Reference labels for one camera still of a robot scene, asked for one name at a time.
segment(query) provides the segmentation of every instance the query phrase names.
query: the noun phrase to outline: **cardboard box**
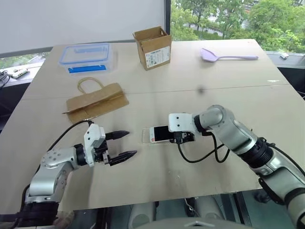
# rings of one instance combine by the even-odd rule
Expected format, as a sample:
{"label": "cardboard box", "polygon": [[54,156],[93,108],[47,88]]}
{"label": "cardboard box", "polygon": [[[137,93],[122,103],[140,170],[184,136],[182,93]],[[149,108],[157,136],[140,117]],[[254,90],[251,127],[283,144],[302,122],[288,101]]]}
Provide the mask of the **cardboard box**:
{"label": "cardboard box", "polygon": [[171,61],[172,37],[161,26],[135,32],[140,62],[150,70]]}

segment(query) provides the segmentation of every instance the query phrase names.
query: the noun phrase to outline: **label on box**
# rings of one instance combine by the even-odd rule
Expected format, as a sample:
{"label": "label on box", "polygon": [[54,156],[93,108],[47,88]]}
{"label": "label on box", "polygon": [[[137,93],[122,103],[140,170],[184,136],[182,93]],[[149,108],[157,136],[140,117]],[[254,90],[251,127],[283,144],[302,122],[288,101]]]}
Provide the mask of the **label on box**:
{"label": "label on box", "polygon": [[147,68],[151,68],[155,65],[168,61],[170,59],[170,47],[166,46],[164,48],[145,53],[145,58]]}

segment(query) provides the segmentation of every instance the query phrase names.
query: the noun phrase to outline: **paper bag handle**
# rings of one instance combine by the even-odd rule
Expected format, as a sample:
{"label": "paper bag handle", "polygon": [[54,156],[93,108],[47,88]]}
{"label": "paper bag handle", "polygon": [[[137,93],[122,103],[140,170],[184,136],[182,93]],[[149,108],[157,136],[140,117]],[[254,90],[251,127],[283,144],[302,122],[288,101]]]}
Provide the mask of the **paper bag handle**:
{"label": "paper bag handle", "polygon": [[95,78],[93,78],[93,77],[86,77],[86,78],[83,78],[83,79],[79,80],[78,83],[77,83],[77,89],[78,89],[81,93],[83,93],[83,94],[86,94],[86,93],[85,93],[85,91],[82,89],[81,83],[83,83],[83,82],[85,82],[85,81],[87,81],[87,80],[93,80],[93,81],[97,82],[97,83],[99,84],[99,86],[101,86],[101,88],[104,87],[104,85],[103,85],[99,80],[97,80],[97,79],[95,79]]}

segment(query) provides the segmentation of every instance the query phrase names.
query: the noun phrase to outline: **window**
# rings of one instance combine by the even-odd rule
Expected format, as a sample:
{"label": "window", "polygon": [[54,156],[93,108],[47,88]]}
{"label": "window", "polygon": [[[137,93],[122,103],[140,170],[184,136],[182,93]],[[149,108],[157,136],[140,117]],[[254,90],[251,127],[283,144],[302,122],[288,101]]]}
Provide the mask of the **window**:
{"label": "window", "polygon": [[304,0],[171,0],[170,30],[175,41],[255,39],[305,53]]}
{"label": "window", "polygon": [[35,54],[27,54],[22,56],[12,56],[0,58],[0,69],[26,65],[31,63],[43,63],[46,57],[49,55],[49,52],[40,52]]}

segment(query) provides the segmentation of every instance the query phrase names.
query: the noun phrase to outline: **wooden table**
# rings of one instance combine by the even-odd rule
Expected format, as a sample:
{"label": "wooden table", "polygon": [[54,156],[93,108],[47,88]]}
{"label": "wooden table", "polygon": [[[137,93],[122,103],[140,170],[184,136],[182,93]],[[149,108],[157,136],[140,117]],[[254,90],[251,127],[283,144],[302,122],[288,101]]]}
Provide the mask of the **wooden table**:
{"label": "wooden table", "polygon": [[[199,113],[213,104],[231,109],[258,136],[287,152],[302,167],[305,153],[305,103],[254,40],[173,42],[171,63],[145,71],[135,43],[115,43],[117,67],[110,73],[69,75],[57,62],[64,46],[56,46],[41,67],[0,135],[0,214],[19,209],[21,192],[42,155],[71,123],[66,100],[80,95],[77,81],[96,77],[104,85],[118,82],[130,104],[94,118],[106,132],[128,130],[109,143],[110,153],[138,150],[128,161],[102,163],[74,171],[60,204],[63,210],[101,208],[259,188],[256,175],[236,155],[218,164],[214,156],[197,164],[185,162],[176,145],[143,140],[150,126],[166,125],[169,113]],[[200,48],[218,55],[258,55],[257,61],[200,59]],[[94,91],[93,83],[85,90]],[[198,88],[205,88],[203,94]],[[83,142],[80,125],[58,147]],[[185,144],[197,159],[211,151],[212,140],[198,137]]]}

